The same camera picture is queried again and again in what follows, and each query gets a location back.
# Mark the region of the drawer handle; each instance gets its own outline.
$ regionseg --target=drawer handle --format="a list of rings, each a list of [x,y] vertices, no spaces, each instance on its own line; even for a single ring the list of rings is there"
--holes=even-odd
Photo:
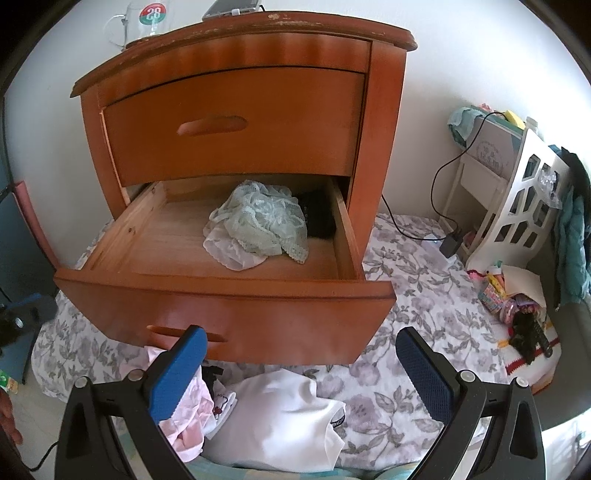
[[[248,126],[248,121],[237,115],[212,115],[183,123],[177,130],[182,137],[239,132]]]
[[[148,325],[146,327],[150,332],[157,333],[159,335],[166,335],[169,337],[177,337],[181,338],[184,334],[184,330],[180,328],[170,328],[170,327],[159,327],[158,325]],[[207,332],[207,341],[214,342],[214,343],[226,343],[227,340],[217,333],[209,333]]]

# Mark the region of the black fabric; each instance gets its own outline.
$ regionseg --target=black fabric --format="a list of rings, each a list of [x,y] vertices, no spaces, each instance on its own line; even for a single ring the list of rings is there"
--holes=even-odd
[[[535,360],[538,336],[534,329],[537,320],[532,313],[517,312],[513,318],[513,335],[509,339],[511,345],[529,365]]]
[[[207,389],[209,390],[209,394],[212,396],[213,399],[213,383],[220,377],[223,373],[223,368],[216,367],[212,365],[210,367],[201,367],[201,378],[207,385]]]
[[[330,209],[330,200],[324,190],[302,193],[295,198],[304,213],[308,237],[333,238],[336,224]]]

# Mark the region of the pink fabric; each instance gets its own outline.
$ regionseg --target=pink fabric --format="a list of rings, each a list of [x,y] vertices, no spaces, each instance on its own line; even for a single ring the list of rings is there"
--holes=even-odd
[[[147,369],[156,357],[165,350],[153,346],[145,347],[147,356],[138,362],[121,365],[121,376],[125,377],[134,368]],[[187,463],[199,456],[203,449],[205,436],[203,428],[213,417],[213,400],[207,385],[201,378],[201,367],[189,382],[173,416],[158,425],[177,452],[179,458]]]

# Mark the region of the blue gripper pad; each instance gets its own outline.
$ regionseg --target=blue gripper pad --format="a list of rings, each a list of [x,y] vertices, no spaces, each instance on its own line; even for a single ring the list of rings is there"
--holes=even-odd
[[[443,355],[433,352],[413,327],[398,332],[396,355],[431,418],[447,425],[460,394],[456,370]]]
[[[161,353],[148,367],[143,392],[155,422],[173,415],[206,352],[205,330],[191,325],[168,352]]]

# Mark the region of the closed drawer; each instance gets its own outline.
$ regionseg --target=closed drawer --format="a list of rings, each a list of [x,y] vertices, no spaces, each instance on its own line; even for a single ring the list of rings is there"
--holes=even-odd
[[[203,249],[203,226],[241,177],[158,182],[120,216],[80,270],[56,283],[109,338],[170,347],[149,325],[200,325],[224,342],[208,358],[265,364],[349,364],[395,301],[390,282],[364,279],[336,182],[322,176],[258,180],[297,191],[324,186],[337,229],[310,238],[300,265],[286,255],[234,272]]]
[[[365,76],[273,67],[192,77],[103,111],[121,185],[228,173],[351,176]]]

